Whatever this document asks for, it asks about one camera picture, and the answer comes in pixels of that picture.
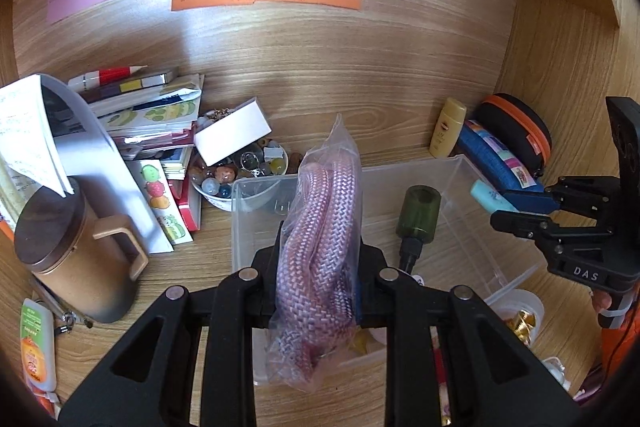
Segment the mug handle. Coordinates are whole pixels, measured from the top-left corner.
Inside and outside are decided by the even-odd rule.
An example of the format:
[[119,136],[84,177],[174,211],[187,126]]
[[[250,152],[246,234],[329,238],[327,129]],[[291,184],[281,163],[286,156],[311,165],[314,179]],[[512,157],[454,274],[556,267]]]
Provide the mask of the mug handle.
[[131,268],[129,270],[129,277],[132,281],[136,280],[146,265],[149,264],[149,257],[142,248],[138,237],[133,232],[133,223],[129,216],[124,214],[116,214],[115,216],[100,217],[94,222],[94,239],[101,239],[108,235],[114,235],[115,233],[125,233],[133,246],[138,250],[138,255],[133,260]]

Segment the light blue tube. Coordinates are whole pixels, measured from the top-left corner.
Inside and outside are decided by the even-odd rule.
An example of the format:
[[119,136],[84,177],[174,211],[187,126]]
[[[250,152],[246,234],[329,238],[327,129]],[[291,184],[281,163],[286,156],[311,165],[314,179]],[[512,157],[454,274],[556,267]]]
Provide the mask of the light blue tube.
[[519,212],[515,206],[481,180],[478,180],[471,187],[471,195],[489,214],[493,214],[497,210]]

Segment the red marker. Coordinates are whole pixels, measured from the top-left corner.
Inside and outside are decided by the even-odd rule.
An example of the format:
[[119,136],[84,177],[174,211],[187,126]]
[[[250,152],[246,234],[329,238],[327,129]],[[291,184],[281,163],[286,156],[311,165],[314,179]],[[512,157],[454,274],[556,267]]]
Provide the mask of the red marker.
[[88,91],[94,87],[105,86],[124,78],[129,78],[132,74],[140,71],[146,66],[132,66],[130,68],[111,68],[109,70],[90,71],[72,78],[67,86],[75,92]]

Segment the green bottle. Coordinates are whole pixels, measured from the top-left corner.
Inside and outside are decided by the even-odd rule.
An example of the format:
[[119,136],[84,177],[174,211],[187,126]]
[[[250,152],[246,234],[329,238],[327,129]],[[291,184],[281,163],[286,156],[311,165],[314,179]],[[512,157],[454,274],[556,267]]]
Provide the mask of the green bottle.
[[400,266],[407,273],[414,269],[422,246],[433,241],[440,211],[440,193],[427,185],[414,185],[404,194],[396,234],[400,244]]

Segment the clear plastic bag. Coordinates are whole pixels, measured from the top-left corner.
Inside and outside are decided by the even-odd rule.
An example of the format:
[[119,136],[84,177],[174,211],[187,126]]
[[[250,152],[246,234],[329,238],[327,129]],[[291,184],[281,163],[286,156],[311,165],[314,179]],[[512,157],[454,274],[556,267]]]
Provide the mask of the clear plastic bag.
[[327,140],[302,160],[282,226],[267,353],[270,381],[314,391],[353,338],[361,175],[358,148],[338,115]]

